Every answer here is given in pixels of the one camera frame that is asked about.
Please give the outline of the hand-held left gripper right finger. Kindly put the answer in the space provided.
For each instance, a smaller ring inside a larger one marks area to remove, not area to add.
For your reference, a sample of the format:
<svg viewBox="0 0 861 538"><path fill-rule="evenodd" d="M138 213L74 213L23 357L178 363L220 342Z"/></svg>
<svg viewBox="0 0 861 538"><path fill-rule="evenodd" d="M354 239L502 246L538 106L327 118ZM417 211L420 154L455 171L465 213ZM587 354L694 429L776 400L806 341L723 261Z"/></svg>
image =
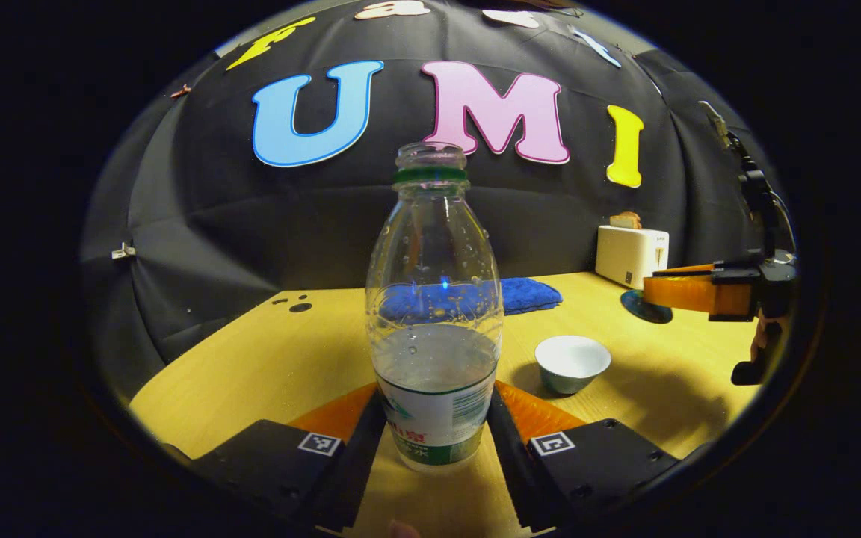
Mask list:
<svg viewBox="0 0 861 538"><path fill-rule="evenodd" d="M517 521L533 531L616 510L679 464L615 418L586 422L502 381L487 423Z"/></svg>

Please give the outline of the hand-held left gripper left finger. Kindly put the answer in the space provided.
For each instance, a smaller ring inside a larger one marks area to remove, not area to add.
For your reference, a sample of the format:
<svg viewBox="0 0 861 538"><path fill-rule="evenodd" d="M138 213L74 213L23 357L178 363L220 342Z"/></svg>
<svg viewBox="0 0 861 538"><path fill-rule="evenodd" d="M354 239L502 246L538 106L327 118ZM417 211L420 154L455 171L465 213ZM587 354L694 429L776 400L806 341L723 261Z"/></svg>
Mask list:
<svg viewBox="0 0 861 538"><path fill-rule="evenodd" d="M201 456L165 450L236 503L246 528L337 534L355 524L385 424L383 393L369 383L287 424L256 420Z"/></svg>

